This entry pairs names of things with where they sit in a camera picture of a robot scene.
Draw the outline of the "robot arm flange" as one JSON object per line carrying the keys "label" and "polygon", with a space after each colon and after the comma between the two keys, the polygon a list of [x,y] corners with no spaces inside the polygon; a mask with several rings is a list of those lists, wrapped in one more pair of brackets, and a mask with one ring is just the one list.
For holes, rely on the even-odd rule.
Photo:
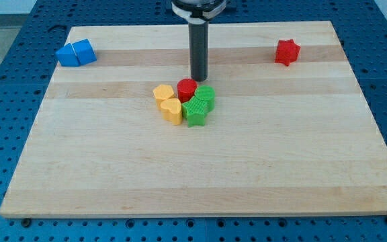
{"label": "robot arm flange", "polygon": [[227,0],[172,0],[173,12],[189,24],[211,21],[226,8]]}

